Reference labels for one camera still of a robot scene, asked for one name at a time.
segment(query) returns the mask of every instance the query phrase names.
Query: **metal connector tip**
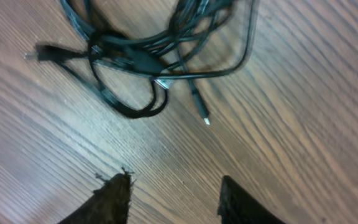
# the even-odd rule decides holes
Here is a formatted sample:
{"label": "metal connector tip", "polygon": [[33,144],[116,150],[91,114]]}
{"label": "metal connector tip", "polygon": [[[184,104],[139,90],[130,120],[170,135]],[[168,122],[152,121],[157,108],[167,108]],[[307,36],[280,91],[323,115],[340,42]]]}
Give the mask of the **metal connector tip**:
{"label": "metal connector tip", "polygon": [[36,60],[38,58],[38,54],[35,53],[25,53],[24,59],[26,60]]}
{"label": "metal connector tip", "polygon": [[156,80],[155,82],[157,82],[162,88],[164,89],[169,89],[169,87],[172,85],[172,83],[174,82],[173,80]]}
{"label": "metal connector tip", "polygon": [[206,123],[206,125],[210,125],[211,123],[209,122],[209,119],[208,118],[204,118],[204,121]]}

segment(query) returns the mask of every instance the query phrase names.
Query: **wood grain surface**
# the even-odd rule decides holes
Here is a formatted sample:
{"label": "wood grain surface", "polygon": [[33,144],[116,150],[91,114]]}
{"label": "wood grain surface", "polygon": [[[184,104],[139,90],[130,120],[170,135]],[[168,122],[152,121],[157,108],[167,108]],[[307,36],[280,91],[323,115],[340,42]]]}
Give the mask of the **wood grain surface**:
{"label": "wood grain surface", "polygon": [[[133,37],[166,28],[176,4],[95,3]],[[229,65],[239,26],[192,66]],[[181,81],[162,114],[124,119],[59,68],[25,61],[38,41],[86,44],[57,1],[0,0],[0,223],[55,223],[100,188],[94,173],[121,166],[136,179],[129,223],[219,223],[225,174],[287,223],[358,223],[358,0],[262,0],[247,66],[198,81],[211,126]],[[127,102],[149,100],[145,80],[103,72]]]}

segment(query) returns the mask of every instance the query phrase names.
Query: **cable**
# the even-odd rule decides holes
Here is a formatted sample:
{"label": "cable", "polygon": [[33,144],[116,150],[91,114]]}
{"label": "cable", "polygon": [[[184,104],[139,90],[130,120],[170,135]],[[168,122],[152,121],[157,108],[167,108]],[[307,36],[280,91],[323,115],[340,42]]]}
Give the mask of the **cable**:
{"label": "cable", "polygon": [[[213,78],[228,75],[240,68],[249,58],[254,38],[256,7],[258,0],[250,4],[250,13],[244,14],[247,35],[242,36],[244,51],[242,57],[232,67],[210,72],[190,72],[186,63],[191,60],[208,41],[212,32],[231,18],[236,0],[178,0],[169,20],[168,28],[156,35],[144,39],[130,39],[127,35],[110,26],[91,0],[84,0],[87,21],[73,9],[72,1],[60,0],[63,11],[76,33],[88,42],[88,48],[79,52],[56,44],[37,44],[35,55],[26,55],[27,59],[53,62],[87,86],[101,97],[109,106],[127,118],[150,117],[161,112],[168,103],[168,89],[163,89],[164,100],[155,108],[157,102],[156,80],[188,80],[195,104],[201,117],[209,124],[209,111],[195,85],[195,79]],[[202,20],[208,19],[205,30],[195,32]],[[195,41],[196,45],[183,54],[181,43]],[[163,56],[175,51],[177,61],[167,63]],[[65,62],[74,58],[87,59],[97,85],[87,82]],[[103,65],[123,72],[131,73],[150,80],[152,88],[151,102],[141,110],[135,110],[121,103],[117,96],[106,86],[95,65]]]}

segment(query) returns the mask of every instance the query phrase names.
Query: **black cord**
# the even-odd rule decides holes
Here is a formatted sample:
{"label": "black cord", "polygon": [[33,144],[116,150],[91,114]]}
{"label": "black cord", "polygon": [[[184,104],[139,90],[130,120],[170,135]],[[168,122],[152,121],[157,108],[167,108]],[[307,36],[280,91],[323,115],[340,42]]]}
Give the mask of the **black cord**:
{"label": "black cord", "polygon": [[[142,118],[154,116],[161,112],[168,102],[168,90],[164,89],[164,101],[156,109],[157,102],[156,80],[186,79],[195,100],[200,115],[209,124],[209,111],[199,93],[194,79],[213,78],[228,75],[245,64],[250,55],[254,36],[255,8],[257,0],[250,4],[250,13],[245,14],[245,29],[247,35],[243,35],[244,52],[240,60],[230,68],[211,72],[189,72],[186,63],[192,59],[204,47],[209,35],[217,28],[225,24],[232,16],[236,0],[178,0],[178,4],[171,16],[168,29],[148,38],[130,39],[128,36],[112,28],[104,16],[93,6],[91,0],[84,0],[88,22],[84,21],[73,9],[70,0],[60,0],[63,11],[78,35],[88,41],[88,49],[85,52],[68,50],[61,46],[49,44],[37,44],[36,59],[39,61],[51,61],[62,67],[68,73],[77,78],[90,90],[99,95],[108,105],[120,114],[128,118]],[[208,27],[195,32],[200,22],[209,19]],[[183,54],[181,43],[195,41],[193,49]],[[175,50],[178,60],[167,63],[162,57]],[[87,58],[91,71],[98,84],[94,86],[69,68],[65,62],[74,58]],[[152,87],[152,101],[143,109],[135,110],[121,103],[117,96],[104,84],[96,64],[132,73],[148,78]]]}

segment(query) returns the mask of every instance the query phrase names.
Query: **cable plug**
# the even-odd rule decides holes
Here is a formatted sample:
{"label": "cable plug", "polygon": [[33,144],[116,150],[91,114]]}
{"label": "cable plug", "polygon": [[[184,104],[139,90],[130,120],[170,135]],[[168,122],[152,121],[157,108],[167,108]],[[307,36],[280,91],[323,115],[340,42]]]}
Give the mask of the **cable plug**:
{"label": "cable plug", "polygon": [[196,85],[194,84],[193,80],[188,80],[191,95],[193,96],[194,102],[196,107],[198,108],[198,112],[200,113],[201,117],[204,119],[207,125],[210,125],[209,122],[209,110],[205,105],[204,99],[201,96],[201,93],[198,91]]}
{"label": "cable plug", "polygon": [[57,47],[55,45],[48,44],[36,44],[34,53],[24,55],[24,59],[26,60],[38,60],[39,62],[65,62],[73,58],[83,57],[86,57],[84,53],[79,53],[73,50],[68,50],[61,47]]}

